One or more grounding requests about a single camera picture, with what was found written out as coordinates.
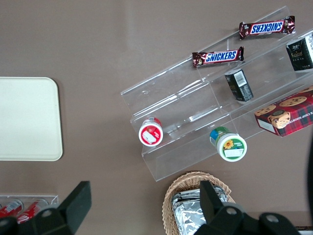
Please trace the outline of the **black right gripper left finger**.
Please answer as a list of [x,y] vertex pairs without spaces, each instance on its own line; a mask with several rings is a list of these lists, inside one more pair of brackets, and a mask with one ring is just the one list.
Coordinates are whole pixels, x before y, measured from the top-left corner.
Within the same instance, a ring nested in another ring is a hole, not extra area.
[[76,234],[90,209],[90,181],[81,181],[57,208],[71,234]]

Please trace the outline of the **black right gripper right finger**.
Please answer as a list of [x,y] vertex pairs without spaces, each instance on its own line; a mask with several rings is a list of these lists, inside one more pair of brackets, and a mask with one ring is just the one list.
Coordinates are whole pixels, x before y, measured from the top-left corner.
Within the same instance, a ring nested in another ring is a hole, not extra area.
[[200,206],[207,225],[221,225],[225,219],[225,205],[220,201],[209,181],[200,183]]

